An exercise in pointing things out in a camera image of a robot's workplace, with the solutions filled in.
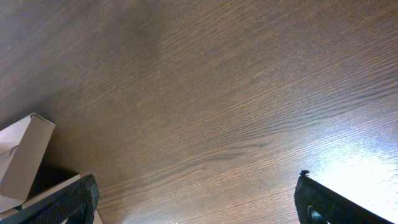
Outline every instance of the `wooden table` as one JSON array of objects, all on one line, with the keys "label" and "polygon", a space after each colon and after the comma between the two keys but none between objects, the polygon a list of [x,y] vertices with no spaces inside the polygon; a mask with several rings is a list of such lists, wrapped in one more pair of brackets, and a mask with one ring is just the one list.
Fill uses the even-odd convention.
[{"label": "wooden table", "polygon": [[104,223],[293,223],[301,169],[398,222],[397,1],[5,0],[0,127],[57,124]]}]

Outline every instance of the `white cardboard box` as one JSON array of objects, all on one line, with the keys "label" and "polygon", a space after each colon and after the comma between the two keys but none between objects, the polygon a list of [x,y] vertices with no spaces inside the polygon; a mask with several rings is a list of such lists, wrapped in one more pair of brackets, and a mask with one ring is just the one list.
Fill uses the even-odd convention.
[{"label": "white cardboard box", "polygon": [[33,113],[0,131],[0,212],[25,202],[54,127]]}]

